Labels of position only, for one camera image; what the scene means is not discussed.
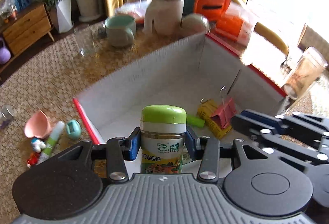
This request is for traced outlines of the green cylindrical tube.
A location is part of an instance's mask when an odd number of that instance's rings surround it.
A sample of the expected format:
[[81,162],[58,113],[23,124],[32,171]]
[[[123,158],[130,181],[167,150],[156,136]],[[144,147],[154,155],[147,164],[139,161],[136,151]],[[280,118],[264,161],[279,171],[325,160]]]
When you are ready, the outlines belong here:
[[193,115],[186,116],[186,124],[189,126],[194,126],[198,128],[203,128],[205,126],[205,120]]

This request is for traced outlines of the yellow small box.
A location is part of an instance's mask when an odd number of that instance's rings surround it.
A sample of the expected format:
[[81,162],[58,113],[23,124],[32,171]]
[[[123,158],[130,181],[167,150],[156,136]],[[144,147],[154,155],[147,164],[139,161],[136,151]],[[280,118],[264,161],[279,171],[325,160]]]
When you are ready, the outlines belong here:
[[218,112],[222,105],[218,105],[213,99],[201,100],[197,109],[197,115],[205,120],[207,127],[214,137],[222,139],[232,129],[230,123],[226,120],[224,112]]

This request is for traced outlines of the red binder clip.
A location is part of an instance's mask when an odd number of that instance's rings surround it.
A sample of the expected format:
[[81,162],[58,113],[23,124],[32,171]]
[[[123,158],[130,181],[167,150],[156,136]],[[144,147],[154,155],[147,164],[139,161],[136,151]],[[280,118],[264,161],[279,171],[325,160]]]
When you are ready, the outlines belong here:
[[210,99],[202,99],[200,105],[208,104],[208,108],[215,109],[210,114],[210,119],[214,121],[222,129],[226,129],[230,125],[231,118],[236,114],[234,99],[226,94],[226,87],[223,86],[220,90],[220,105],[211,105]]

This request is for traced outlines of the green-lid seasoning jar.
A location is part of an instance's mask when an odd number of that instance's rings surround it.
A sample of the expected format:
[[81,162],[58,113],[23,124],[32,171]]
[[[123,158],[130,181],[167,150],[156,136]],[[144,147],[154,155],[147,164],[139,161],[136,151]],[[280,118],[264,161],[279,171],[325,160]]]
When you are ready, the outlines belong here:
[[145,174],[179,174],[187,114],[171,105],[149,105],[140,117],[142,161]]

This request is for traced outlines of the teal egg pencil sharpener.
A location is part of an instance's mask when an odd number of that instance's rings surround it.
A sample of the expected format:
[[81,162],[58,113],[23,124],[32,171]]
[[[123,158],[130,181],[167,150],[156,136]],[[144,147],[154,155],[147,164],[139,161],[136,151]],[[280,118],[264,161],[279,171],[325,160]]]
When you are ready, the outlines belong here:
[[66,123],[66,133],[72,140],[77,140],[81,137],[81,127],[77,120],[70,120]]

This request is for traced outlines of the green white marker pen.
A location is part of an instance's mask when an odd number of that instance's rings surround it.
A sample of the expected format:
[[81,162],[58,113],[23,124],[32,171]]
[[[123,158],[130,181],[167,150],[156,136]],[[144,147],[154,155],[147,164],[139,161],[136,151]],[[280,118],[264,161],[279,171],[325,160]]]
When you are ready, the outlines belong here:
[[36,165],[43,163],[44,161],[48,160],[51,157],[52,151],[54,150],[63,130],[65,127],[65,123],[62,121],[58,121],[54,126],[53,130],[50,133],[46,141],[46,147],[41,152],[40,157]]

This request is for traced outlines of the red white cardboard box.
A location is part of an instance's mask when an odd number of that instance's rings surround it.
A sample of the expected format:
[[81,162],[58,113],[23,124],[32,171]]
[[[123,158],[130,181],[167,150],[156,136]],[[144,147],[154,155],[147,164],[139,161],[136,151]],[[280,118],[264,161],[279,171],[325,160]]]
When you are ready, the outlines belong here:
[[93,143],[127,137],[148,105],[173,105],[195,114],[201,100],[225,87],[238,110],[278,114],[284,91],[231,49],[197,34],[162,47],[105,76],[74,98]]

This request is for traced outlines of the white blue cat figurine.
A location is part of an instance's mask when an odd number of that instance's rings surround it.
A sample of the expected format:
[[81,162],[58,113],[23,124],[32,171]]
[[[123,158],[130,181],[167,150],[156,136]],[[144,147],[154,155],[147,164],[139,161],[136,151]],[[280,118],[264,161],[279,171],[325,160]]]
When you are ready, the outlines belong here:
[[32,138],[31,146],[34,152],[40,153],[46,148],[46,143],[38,138]]

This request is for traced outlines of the pink heart-shaped bowl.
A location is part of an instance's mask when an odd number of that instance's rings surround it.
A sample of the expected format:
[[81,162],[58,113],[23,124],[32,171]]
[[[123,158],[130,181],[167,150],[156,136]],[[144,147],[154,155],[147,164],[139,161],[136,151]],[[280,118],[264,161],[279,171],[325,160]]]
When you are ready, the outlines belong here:
[[51,125],[48,117],[41,110],[37,111],[26,122],[24,134],[27,138],[45,139],[51,132]]

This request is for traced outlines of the patterned lace tablecloth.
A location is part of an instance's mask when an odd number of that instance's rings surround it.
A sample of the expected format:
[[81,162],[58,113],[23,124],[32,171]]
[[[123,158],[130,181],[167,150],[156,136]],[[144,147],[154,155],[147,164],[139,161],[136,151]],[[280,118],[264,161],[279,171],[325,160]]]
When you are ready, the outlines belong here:
[[[52,31],[55,43],[46,37],[40,39],[1,72],[1,108],[10,105],[15,113],[13,121],[1,130],[1,223],[11,223],[19,215],[12,198],[12,186],[27,170],[26,160],[32,153],[30,141],[23,132],[30,116],[41,110],[48,116],[51,126],[59,120],[73,119],[82,126],[73,104],[77,94],[115,70],[179,40],[179,36],[153,34],[147,37],[139,29],[132,47],[115,49],[105,38],[97,37],[101,23],[91,25],[96,52],[89,52],[84,57],[73,31],[61,35]],[[252,60],[254,67],[280,86],[292,68],[292,62],[300,55],[297,47],[291,48],[289,66],[280,67],[285,59],[283,53],[256,33],[251,36],[247,48],[251,56],[244,53],[243,46],[221,39],[242,55],[241,60]],[[291,110],[328,116],[327,97],[328,70],[325,70],[310,93],[296,101]]]

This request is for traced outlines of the clear jar with orange contents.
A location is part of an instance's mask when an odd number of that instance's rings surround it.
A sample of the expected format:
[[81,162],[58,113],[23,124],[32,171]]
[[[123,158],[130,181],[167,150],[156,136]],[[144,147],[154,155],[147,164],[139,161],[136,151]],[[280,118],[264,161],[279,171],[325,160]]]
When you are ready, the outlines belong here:
[[308,47],[299,59],[297,66],[289,72],[283,85],[286,95],[297,100],[327,68],[327,61],[315,47]]

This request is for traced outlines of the clear drinking glass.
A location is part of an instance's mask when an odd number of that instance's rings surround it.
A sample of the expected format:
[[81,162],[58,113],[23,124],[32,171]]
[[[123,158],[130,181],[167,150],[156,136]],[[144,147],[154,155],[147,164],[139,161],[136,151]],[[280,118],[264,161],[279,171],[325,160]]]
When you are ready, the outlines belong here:
[[89,24],[75,27],[73,34],[82,57],[99,57],[98,47],[95,44],[94,34]]

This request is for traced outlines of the silver-lid clear jar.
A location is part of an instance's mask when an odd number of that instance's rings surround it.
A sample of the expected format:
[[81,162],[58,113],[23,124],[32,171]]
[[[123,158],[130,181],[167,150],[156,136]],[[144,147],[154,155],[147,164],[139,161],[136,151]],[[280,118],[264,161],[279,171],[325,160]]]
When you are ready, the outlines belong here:
[[9,105],[5,105],[1,109],[1,125],[0,128],[4,129],[6,128],[14,119],[15,117],[15,112],[13,108],[11,108]]

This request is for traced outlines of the green ceramic mug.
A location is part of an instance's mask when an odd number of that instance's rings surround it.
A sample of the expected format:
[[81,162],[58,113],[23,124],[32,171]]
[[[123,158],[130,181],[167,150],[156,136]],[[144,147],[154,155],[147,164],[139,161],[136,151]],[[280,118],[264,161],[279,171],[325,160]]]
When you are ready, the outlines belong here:
[[107,39],[116,48],[130,47],[137,32],[136,21],[130,15],[115,15],[105,20]]

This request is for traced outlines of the round cream container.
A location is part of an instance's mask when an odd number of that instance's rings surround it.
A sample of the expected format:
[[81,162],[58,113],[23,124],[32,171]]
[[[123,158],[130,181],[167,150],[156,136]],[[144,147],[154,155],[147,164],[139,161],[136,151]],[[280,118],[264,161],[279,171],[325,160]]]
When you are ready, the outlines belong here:
[[210,29],[210,23],[205,16],[191,13],[183,17],[180,34],[183,37],[187,37],[198,33],[209,33]]

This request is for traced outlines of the orange wet wipes pack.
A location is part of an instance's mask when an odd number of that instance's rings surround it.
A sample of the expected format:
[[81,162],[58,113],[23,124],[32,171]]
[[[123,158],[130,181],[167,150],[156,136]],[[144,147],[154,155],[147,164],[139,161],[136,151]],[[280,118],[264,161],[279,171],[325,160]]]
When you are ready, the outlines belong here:
[[257,22],[254,13],[231,2],[228,9],[216,22],[213,31],[243,46],[247,46]]

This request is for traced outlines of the purple kettlebell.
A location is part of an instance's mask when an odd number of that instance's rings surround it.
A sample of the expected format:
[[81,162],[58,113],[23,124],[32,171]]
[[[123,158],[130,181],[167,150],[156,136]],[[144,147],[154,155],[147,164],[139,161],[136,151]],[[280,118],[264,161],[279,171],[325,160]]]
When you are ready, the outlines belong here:
[[0,64],[6,64],[11,59],[11,52],[6,47],[5,40],[0,38]]

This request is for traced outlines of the wooden tv cabinet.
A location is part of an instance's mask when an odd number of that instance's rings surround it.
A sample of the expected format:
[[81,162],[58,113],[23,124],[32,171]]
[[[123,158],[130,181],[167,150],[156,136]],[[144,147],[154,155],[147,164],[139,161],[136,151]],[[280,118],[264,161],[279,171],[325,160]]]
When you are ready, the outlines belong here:
[[53,23],[44,3],[33,3],[18,13],[14,21],[8,22],[1,27],[1,37],[11,52],[11,59],[1,65],[3,71],[13,60],[24,53],[26,49],[44,36],[51,34]]

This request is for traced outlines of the red figurine keychain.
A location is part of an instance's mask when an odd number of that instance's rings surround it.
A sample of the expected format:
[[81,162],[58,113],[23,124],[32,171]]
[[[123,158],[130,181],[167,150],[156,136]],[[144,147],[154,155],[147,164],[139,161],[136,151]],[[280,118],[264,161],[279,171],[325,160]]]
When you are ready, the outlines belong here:
[[28,168],[35,166],[38,163],[39,158],[40,158],[40,153],[38,152],[31,153],[30,157],[26,160],[26,166]]

